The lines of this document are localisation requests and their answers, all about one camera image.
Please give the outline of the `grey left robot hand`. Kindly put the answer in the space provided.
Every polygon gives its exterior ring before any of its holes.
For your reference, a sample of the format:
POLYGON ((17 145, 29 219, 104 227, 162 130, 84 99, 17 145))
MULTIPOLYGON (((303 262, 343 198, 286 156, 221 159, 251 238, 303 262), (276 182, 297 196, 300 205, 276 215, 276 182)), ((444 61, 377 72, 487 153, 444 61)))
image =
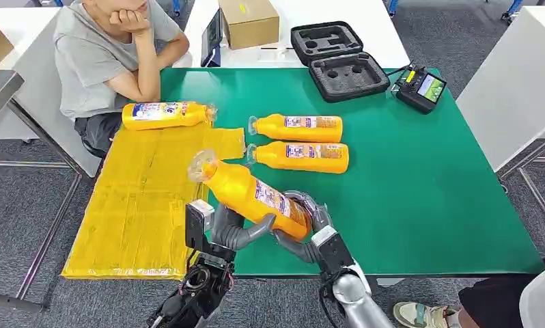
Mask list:
POLYGON ((270 232, 276 215, 265 214, 259 223, 244 229, 245 218, 234 210, 219 204, 214 214, 214 226, 211 229, 211 241, 217 245, 238 251, 270 232))

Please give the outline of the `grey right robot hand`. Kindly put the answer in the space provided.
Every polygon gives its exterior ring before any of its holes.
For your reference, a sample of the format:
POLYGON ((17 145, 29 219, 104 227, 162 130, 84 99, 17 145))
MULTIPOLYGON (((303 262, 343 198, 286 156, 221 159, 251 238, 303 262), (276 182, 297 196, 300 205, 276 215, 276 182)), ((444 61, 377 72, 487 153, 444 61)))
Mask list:
MULTIPOLYGON (((284 196, 295 201, 305 209, 305 212, 311 215, 311 226, 313 233, 320 231, 325 226, 331 226, 332 220, 326 205, 320 205, 314 199, 302 191, 288 190, 283 193, 284 196)), ((306 263, 317 263, 320 260, 320 253, 312 242, 301 243, 295 241, 282 230, 273 230, 278 244, 289 251, 291 254, 300 258, 306 263)))

